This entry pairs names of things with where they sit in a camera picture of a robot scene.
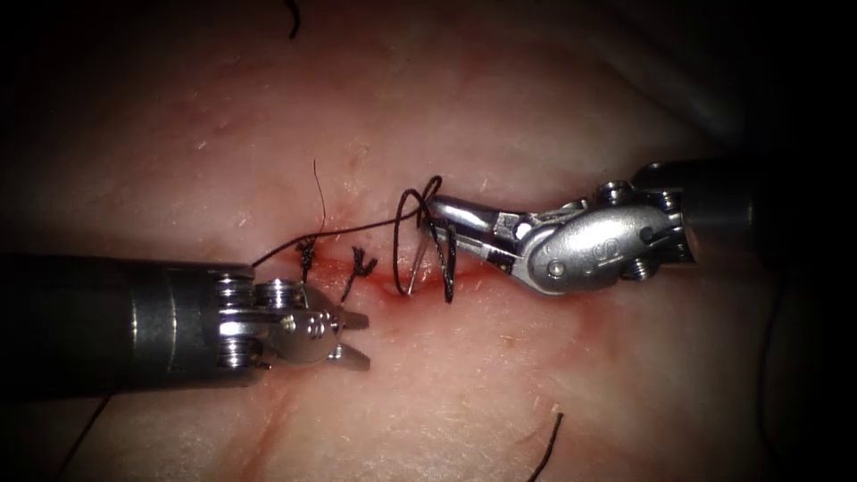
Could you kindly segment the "left arm needle driver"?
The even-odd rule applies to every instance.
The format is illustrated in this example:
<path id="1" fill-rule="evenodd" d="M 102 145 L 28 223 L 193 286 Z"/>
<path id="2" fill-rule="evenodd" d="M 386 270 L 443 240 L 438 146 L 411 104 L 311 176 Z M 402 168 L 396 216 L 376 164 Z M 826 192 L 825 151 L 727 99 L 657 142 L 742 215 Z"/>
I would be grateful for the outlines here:
<path id="1" fill-rule="evenodd" d="M 309 365 L 339 346 L 335 305 L 303 282 L 275 278 L 257 283 L 251 268 L 213 273 L 219 303 L 218 366 L 268 369 Z"/>

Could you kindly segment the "right arm needle driver jaw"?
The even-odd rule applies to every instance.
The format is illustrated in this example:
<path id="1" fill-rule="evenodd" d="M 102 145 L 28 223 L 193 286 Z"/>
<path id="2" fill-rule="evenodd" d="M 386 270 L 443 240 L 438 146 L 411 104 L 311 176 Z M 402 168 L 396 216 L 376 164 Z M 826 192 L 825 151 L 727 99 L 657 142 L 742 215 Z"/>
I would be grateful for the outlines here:
<path id="1" fill-rule="evenodd" d="M 454 237 L 459 251 L 470 253 L 507 274 L 527 266 L 528 257 L 522 251 L 522 243 L 511 230 L 462 230 L 457 231 Z"/>
<path id="2" fill-rule="evenodd" d="M 518 244 L 543 241 L 546 227 L 532 212 L 503 211 L 450 195 L 434 195 L 427 201 L 429 215 L 425 233 L 441 237 L 455 228 L 460 237 L 489 244 Z"/>

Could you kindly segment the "right arm needle driver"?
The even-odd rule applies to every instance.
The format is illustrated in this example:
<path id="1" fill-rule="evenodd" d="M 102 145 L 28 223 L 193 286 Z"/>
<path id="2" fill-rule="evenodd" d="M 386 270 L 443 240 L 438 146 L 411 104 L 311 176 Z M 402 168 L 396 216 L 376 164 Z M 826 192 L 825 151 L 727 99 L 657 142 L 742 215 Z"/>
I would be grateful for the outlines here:
<path id="1" fill-rule="evenodd" d="M 624 180 L 599 186 L 592 200 L 524 237 L 524 280 L 545 295 L 602 290 L 652 278 L 664 265 L 690 262 L 681 197 Z"/>

